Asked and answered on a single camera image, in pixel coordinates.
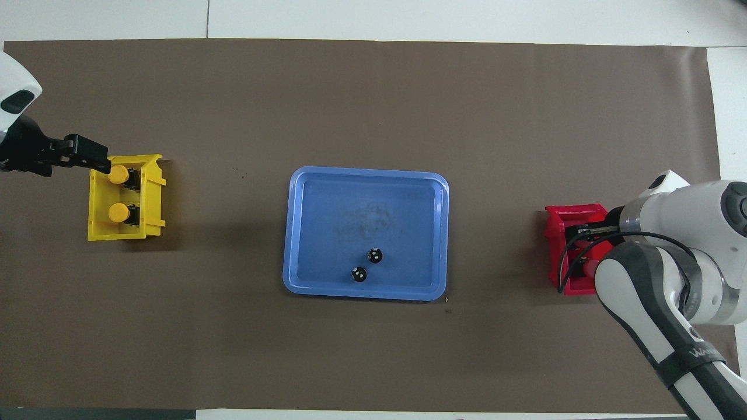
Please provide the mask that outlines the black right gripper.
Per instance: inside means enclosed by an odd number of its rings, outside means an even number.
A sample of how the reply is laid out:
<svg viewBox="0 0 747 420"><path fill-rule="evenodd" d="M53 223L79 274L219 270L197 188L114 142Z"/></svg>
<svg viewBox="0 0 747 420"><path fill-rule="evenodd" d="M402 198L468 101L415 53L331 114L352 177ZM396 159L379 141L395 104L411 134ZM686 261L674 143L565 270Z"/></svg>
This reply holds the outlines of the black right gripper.
<svg viewBox="0 0 747 420"><path fill-rule="evenodd" d="M587 222L564 227L565 236L574 236L574 242L592 242L601 237L621 232L620 218L622 208L614 208L602 221ZM571 276L593 276L595 263L590 244L579 244L571 260Z"/></svg>

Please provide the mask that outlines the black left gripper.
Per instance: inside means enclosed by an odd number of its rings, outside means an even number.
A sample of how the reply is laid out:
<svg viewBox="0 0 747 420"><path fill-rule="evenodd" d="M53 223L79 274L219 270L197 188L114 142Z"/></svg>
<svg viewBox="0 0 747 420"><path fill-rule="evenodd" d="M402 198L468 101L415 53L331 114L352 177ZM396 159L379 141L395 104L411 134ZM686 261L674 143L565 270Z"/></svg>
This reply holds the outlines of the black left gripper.
<svg viewBox="0 0 747 420"><path fill-rule="evenodd" d="M2 140L2 172L30 172L43 177L53 175L53 167L64 167L61 152L56 150L57 139L45 135L30 117L21 116L14 122ZM110 174L112 162L109 149L85 136L64 136L65 156L76 162L86 162L86 167Z"/></svg>

